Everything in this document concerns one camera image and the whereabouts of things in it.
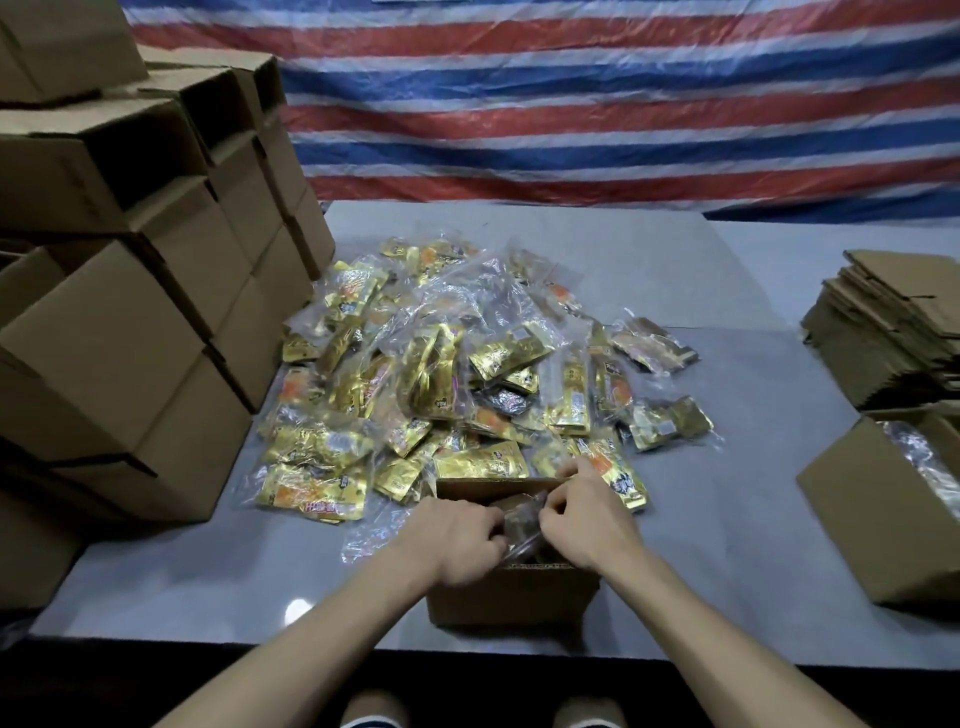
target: hand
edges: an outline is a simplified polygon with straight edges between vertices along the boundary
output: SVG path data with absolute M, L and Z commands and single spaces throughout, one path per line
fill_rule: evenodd
M 633 516 L 586 457 L 561 466 L 568 477 L 540 511 L 540 529 L 552 547 L 583 569 L 605 573 L 621 556 L 643 554 Z
M 427 569 L 430 585 L 469 584 L 507 553 L 506 537 L 490 535 L 502 523 L 499 508 L 428 497 L 410 514 L 390 547 L 414 568 Z

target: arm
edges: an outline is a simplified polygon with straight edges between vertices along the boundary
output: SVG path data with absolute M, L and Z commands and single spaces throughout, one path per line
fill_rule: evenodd
M 380 638 L 435 584 L 475 581 L 506 553 L 503 513 L 427 498 L 346 585 L 187 698 L 157 728 L 311 723 Z
M 619 496 L 584 458 L 540 513 L 546 540 L 600 573 L 673 661 L 717 728 L 863 728 L 826 691 L 690 591 L 644 546 Z

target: left hand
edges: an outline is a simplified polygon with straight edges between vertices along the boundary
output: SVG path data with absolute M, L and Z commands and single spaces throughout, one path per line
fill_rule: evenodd
M 491 538 L 502 523 L 499 508 L 428 497 L 388 548 L 412 568 L 427 569 L 431 584 L 460 586 L 485 576 L 507 553 L 505 536 Z

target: plastic backdrop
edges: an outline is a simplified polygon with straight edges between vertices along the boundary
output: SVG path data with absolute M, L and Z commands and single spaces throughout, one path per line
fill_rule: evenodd
M 121 0 L 282 58 L 321 200 L 960 222 L 956 0 Z

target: cardboard box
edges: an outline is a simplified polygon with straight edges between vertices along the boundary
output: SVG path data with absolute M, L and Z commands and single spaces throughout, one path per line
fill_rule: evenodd
M 253 269 L 253 277 L 280 322 L 297 313 L 313 295 L 310 277 L 286 226 L 276 232 L 274 242 Z
M 876 604 L 913 611 L 960 605 L 960 522 L 877 422 L 926 436 L 960 476 L 960 410 L 869 413 L 797 476 L 824 529 Z
M 135 449 L 54 471 L 144 521 L 206 521 L 220 498 L 250 414 L 200 355 Z
M 0 103 L 43 104 L 146 75 L 112 0 L 0 4 Z
M 203 346 L 120 243 L 37 249 L 0 271 L 0 436 L 43 461 L 131 449 Z
M 178 179 L 206 174 L 180 105 L 163 99 L 0 109 L 0 230 L 122 234 Z
M 324 211 L 309 187 L 297 203 L 294 216 L 287 220 L 287 229 L 300 252 L 307 275 L 317 280 L 336 253 L 336 243 L 326 226 Z
M 804 317 L 807 339 L 860 409 L 960 396 L 960 264 L 846 251 Z
M 437 481 L 443 498 L 490 503 L 517 493 L 553 490 L 551 478 L 450 478 Z M 570 564 L 497 567 L 465 587 L 434 587 L 426 597 L 430 622 L 441 627 L 570 624 L 581 621 L 600 577 Z
M 45 607 L 83 546 L 36 506 L 0 491 L 0 610 Z
M 210 338 L 252 268 L 227 217 L 201 177 L 177 180 L 141 212 L 131 247 L 193 328 Z
M 229 68 L 164 68 L 108 94 L 180 101 L 200 142 L 217 201 L 255 263 L 280 226 L 280 212 L 253 148 L 253 117 L 237 74 Z
M 284 219 L 293 217 L 309 185 L 297 159 L 290 135 L 279 117 L 271 119 L 257 133 L 260 163 L 276 206 Z
M 244 98 L 257 129 L 274 119 L 287 103 L 276 57 L 269 53 L 222 48 L 177 48 L 172 51 L 137 46 L 148 68 L 199 66 L 232 68 L 240 80 Z
M 211 358 L 251 412 L 259 412 L 280 365 L 283 328 L 256 280 L 246 284 L 213 337 Z

